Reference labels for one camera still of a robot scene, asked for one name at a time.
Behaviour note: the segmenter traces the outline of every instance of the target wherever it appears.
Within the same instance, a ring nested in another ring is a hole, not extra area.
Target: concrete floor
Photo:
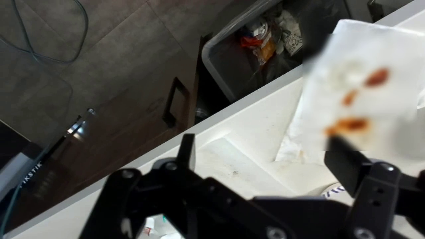
[[[39,52],[70,59],[83,34],[72,0],[18,0]],[[82,0],[91,19],[80,59],[70,65],[39,64],[0,44],[0,120],[48,146],[87,108],[100,108],[132,84],[161,71],[185,51],[196,63],[200,36],[229,4],[245,0]],[[0,3],[0,34],[26,47],[13,11]]]

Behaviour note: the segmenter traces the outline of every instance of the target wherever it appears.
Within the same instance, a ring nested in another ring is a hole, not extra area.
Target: electrical cable
[[[78,47],[78,52],[75,54],[75,56],[70,60],[62,60],[62,59],[54,59],[54,57],[50,57],[50,56],[46,56],[43,54],[39,54],[35,48],[34,48],[34,44],[31,42],[31,38],[29,35],[29,31],[27,31],[27,27],[26,27],[26,23],[22,18],[22,14],[18,8],[18,4],[17,4],[17,0],[13,0],[13,6],[14,6],[14,12],[18,18],[18,22],[19,22],[19,26],[22,28],[22,34],[25,36],[25,42],[27,44],[27,48],[21,48],[18,46],[15,46],[14,43],[11,43],[10,40],[7,40],[3,35],[0,35],[0,42],[6,46],[9,46],[10,48],[14,48],[17,51],[21,51],[21,52],[25,52],[25,54],[29,54],[29,55],[33,55],[33,57],[38,61],[38,63],[46,63],[46,64],[72,64],[75,63],[80,55],[82,55],[82,51],[83,51],[83,47],[84,47],[84,43],[86,43],[86,39],[88,36],[88,31],[90,31],[90,16],[88,16],[88,12],[86,11],[84,6],[80,3],[80,0],[74,0],[78,7],[80,8],[82,14],[83,14],[83,19],[84,19],[84,31],[83,31],[83,36],[82,36],[82,40],[79,43],[79,47]]]
[[[26,42],[29,50],[21,48],[21,47],[15,46],[15,44],[11,43],[10,40],[7,40],[3,35],[0,35],[0,42],[2,42],[3,44],[6,44],[7,47],[13,48],[13,50],[17,50],[17,51],[19,51],[19,52],[31,55],[31,56],[35,59],[35,61],[37,61],[38,64],[40,64],[40,68],[43,68],[44,71],[47,71],[47,69],[42,65],[43,63],[44,63],[44,64],[72,64],[72,63],[75,63],[75,61],[80,57],[80,55],[82,55],[82,51],[83,51],[86,39],[87,39],[87,35],[88,35],[88,31],[90,31],[90,16],[88,16],[87,10],[84,8],[84,6],[80,3],[80,0],[74,0],[74,2],[79,6],[79,8],[80,8],[80,11],[82,11],[82,14],[83,14],[83,18],[84,18],[84,31],[83,31],[83,36],[82,36],[82,40],[80,40],[79,47],[78,47],[78,52],[75,54],[75,56],[74,56],[72,59],[70,59],[70,60],[54,59],[54,57],[46,56],[46,55],[43,55],[43,54],[39,54],[39,52],[34,48],[33,42],[31,42],[31,38],[30,38],[29,31],[27,31],[27,27],[26,27],[26,23],[25,23],[25,20],[23,20],[22,15],[21,15],[19,8],[18,8],[17,0],[13,0],[13,6],[14,6],[14,11],[15,11],[15,15],[17,15],[17,18],[18,18],[18,20],[19,20],[19,26],[21,26],[21,28],[22,28],[22,34],[23,34],[23,36],[25,36],[25,42]],[[70,83],[67,83],[66,80],[63,80],[63,79],[62,79],[60,76],[58,76],[56,73],[52,73],[51,71],[47,71],[47,72],[51,73],[51,75],[54,75],[54,76],[56,76],[56,77],[59,77],[60,81],[63,81],[66,85],[68,85],[68,87],[71,88],[71,96],[70,96],[68,103],[67,103],[68,107],[67,107],[67,111],[66,111],[66,113],[64,113],[64,116],[67,117],[68,111],[70,111],[68,108],[70,108],[71,101],[72,101],[72,97],[74,97],[74,88],[70,85]],[[50,146],[44,148],[44,150],[39,154],[39,157],[35,160],[34,165],[31,166],[31,170],[33,170],[35,166],[38,166],[44,158],[47,158],[51,153],[54,153],[54,152],[59,148],[59,145],[60,145],[62,142],[63,142],[63,138],[62,138],[60,141],[58,141],[56,144],[54,144],[52,148],[50,148]],[[23,188],[25,178],[27,177],[27,174],[25,174],[23,181],[22,181],[22,182],[19,184],[19,186],[15,189],[15,192],[14,192],[14,194],[13,194],[13,200],[11,200],[11,202],[10,202],[9,208],[7,208],[6,215],[5,215],[3,221],[2,221],[2,225],[0,225],[0,238],[2,238],[2,239],[5,238],[5,234],[6,234],[6,230],[7,230],[9,222],[10,222],[10,219],[11,219],[13,213],[14,213],[14,209],[15,209],[15,206],[17,206],[18,197],[19,197],[19,194],[21,194],[21,190],[22,190],[22,188]]]
[[[37,168],[39,164],[44,162],[44,160],[50,158],[60,146],[62,144],[70,137],[70,136],[74,136],[79,132],[79,129],[83,127],[84,121],[80,123],[80,125],[78,128],[75,128],[71,133],[67,133],[66,136],[63,136],[59,141],[56,141],[55,144],[50,144],[52,145],[52,148],[46,148],[39,156],[38,158],[35,160],[35,162],[33,164],[33,166],[30,168],[31,170],[34,168]],[[10,202],[10,206],[5,214],[5,218],[3,218],[3,222],[0,225],[0,237],[2,239],[5,239],[5,234],[6,234],[6,230],[7,230],[7,226],[9,226],[9,222],[11,219],[11,215],[14,213],[14,209],[17,206],[17,202],[18,202],[18,197],[19,197],[19,193],[22,192],[23,189],[23,185],[25,185],[25,178],[29,176],[29,173],[25,174],[23,177],[23,181],[19,184],[19,186],[15,189],[14,192],[14,196],[13,196],[13,200]]]

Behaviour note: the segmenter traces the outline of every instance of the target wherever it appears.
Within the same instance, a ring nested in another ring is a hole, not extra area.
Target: dark floor
[[[75,54],[84,26],[74,0],[18,3],[39,52],[62,59]],[[91,24],[75,64],[38,64],[29,55],[0,47],[0,119],[44,146],[78,115],[143,83],[180,50],[196,63],[200,36],[209,32],[232,0],[82,3]],[[11,0],[0,3],[0,23],[0,34],[25,47]]]
[[[72,57],[84,27],[74,0],[18,2],[37,51]],[[13,227],[192,127],[200,38],[253,0],[82,3],[91,24],[76,63],[40,64],[0,44],[0,120],[29,140],[48,148],[87,108],[98,111],[23,190]],[[26,47],[11,0],[0,2],[0,23],[0,35]],[[188,95],[176,95],[171,128],[163,112],[175,77]]]

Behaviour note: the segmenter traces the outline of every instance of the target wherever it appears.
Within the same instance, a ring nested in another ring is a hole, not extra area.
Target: black machine part
[[[80,238],[133,239],[147,218],[159,214],[191,239],[404,238],[392,230],[395,214],[425,229],[420,181],[394,165],[373,164],[341,136],[330,137],[326,164],[355,197],[353,208],[318,198],[246,201],[193,172],[195,141],[195,135],[187,135],[177,158],[157,161],[147,176],[136,169],[114,173]]]

